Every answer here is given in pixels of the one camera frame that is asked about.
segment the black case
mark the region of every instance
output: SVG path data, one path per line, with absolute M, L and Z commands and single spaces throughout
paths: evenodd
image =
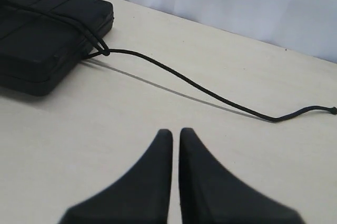
M 113 23 L 102 0 L 13 0 L 83 21 L 100 37 Z M 73 27 L 41 14 L 0 5 L 0 85 L 47 95 L 93 46 Z

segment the black pointed object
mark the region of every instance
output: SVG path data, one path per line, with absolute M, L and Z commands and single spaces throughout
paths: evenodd
M 304 224 L 226 170 L 189 128 L 180 135 L 179 191 L 183 224 Z
M 167 223 L 172 152 L 171 132 L 159 130 L 125 175 L 94 197 L 69 208 L 60 224 Z

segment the black box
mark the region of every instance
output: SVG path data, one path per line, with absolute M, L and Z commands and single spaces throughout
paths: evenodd
M 12 1 L 81 20 L 99 37 L 112 28 L 113 6 L 106 1 Z M 36 96 L 47 95 L 92 48 L 83 34 L 65 23 L 0 4 L 1 86 Z

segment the white table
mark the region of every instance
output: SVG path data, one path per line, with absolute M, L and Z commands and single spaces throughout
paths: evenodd
M 268 115 L 337 104 L 336 64 L 123 0 L 106 1 L 115 8 L 105 37 L 110 47 L 152 56 Z M 186 126 L 235 175 L 297 209 L 307 223 L 337 223 L 337 116 L 311 112 L 267 123 L 138 58 L 97 60 L 105 66 L 81 63 L 42 99 L 0 89 L 1 223 L 57 223 L 67 207 L 126 172 L 160 128 L 175 137 L 168 222 L 181 223 L 177 158 Z

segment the drawstring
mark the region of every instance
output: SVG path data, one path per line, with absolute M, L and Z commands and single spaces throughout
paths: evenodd
M 290 113 L 290 114 L 287 114 L 287 115 L 284 115 L 284 116 L 281 116 L 281 117 L 278 117 L 278 118 L 275 118 L 275 117 L 271 117 L 271 116 L 268 116 L 268 115 L 265 115 L 265 114 L 262 114 L 262 113 L 259 113 L 259 112 L 256 112 L 254 110 L 251 110 L 249 108 L 246 108 L 244 106 L 241 106 L 239 104 L 236 104 L 228 99 L 225 99 L 219 95 L 217 95 L 216 93 L 202 87 L 201 85 L 197 84 L 196 82 L 192 81 L 191 79 L 189 79 L 188 77 L 186 77 L 185 75 L 177 72 L 176 70 L 166 66 L 165 64 L 162 64 L 158 61 L 156 61 L 155 59 L 153 58 L 150 58 L 144 54 L 141 54 L 141 53 L 138 53 L 138 52 L 134 52 L 134 51 L 130 51 L 130 50 L 123 50 L 123 49 L 111 49 L 109 48 L 106 43 L 103 41 L 102 38 L 99 37 L 99 35 L 97 35 L 97 33 L 95 31 L 93 31 L 89 26 L 87 26 L 84 22 L 82 22 L 81 20 L 78 20 L 76 18 L 73 18 L 71 16 L 67 16 L 67 15 L 63 15 L 63 14 L 56 14 L 56 13 L 48 13 L 48 12 L 45 12 L 45 11 L 41 11 L 41 10 L 38 10 L 36 8 L 33 8 L 33 7 L 30 7 L 30 6 L 24 6 L 24 5 L 21 5 L 21 4 L 18 4 L 18 3 L 15 3 L 11 0 L 0 0 L 0 6 L 1 5 L 7 5 L 7 6 L 10 6 L 10 7 L 14 7 L 14 8 L 18 8 L 18 9 L 22 9 L 22 10 L 25 10 L 25 11 L 29 11 L 29 12 L 33 12 L 33 13 L 38 13 L 38 14 L 41 14 L 43 16 L 46 16 L 46 17 L 49 17 L 49 18 L 52 18 L 54 20 L 57 20 L 59 22 L 62 22 L 64 24 L 67 24 L 69 26 L 71 26 L 72 28 L 76 29 L 78 32 L 80 32 L 81 34 L 83 34 L 86 39 L 93 45 L 94 48 L 97 49 L 97 52 L 95 53 L 92 53 L 92 54 L 89 54 L 87 56 L 84 56 L 83 59 L 86 60 L 86 59 L 90 59 L 90 58 L 93 58 L 93 57 L 96 57 L 98 55 L 105 55 L 105 56 L 108 56 L 110 55 L 110 53 L 121 53 L 121 54 L 129 54 L 129 55 L 133 55 L 133 56 L 136 56 L 138 58 L 142 58 L 166 71 L 168 71 L 169 73 L 175 75 L 176 77 L 180 78 L 181 80 L 183 80 L 184 82 L 190 84 L 191 86 L 197 88 L 198 90 L 204 92 L 205 94 L 219 100 L 220 102 L 222 103 L 225 103 L 227 105 L 230 105 L 236 109 L 239 109 L 241 111 L 244 111 L 246 113 L 249 113 L 251 115 L 254 115 L 254 116 L 257 116 L 259 117 L 260 119 L 263 119 L 263 120 L 266 120 L 266 121 L 269 121 L 269 122 L 274 122 L 274 123 L 277 123 L 277 122 L 281 122 L 281 121 L 285 121 L 285 120 L 289 120 L 289 119 L 292 119 L 292 118 L 295 118 L 303 113 L 307 113 L 309 111 L 314 111 L 314 110 L 320 110 L 320 111 L 327 111 L 333 115 L 337 115 L 337 108 L 336 107 L 332 107 L 332 108 L 328 108 L 328 107 L 325 107 L 325 106 L 318 106 L 318 105 L 313 105 L 313 106 L 308 106 L 308 107 L 305 107 L 305 108 L 302 108 L 296 112 L 293 112 L 293 113 Z M 79 23 L 81 26 L 78 26 L 77 24 L 74 24 L 72 23 L 71 21 L 69 20 L 72 20 L 72 21 L 75 21 L 77 23 Z

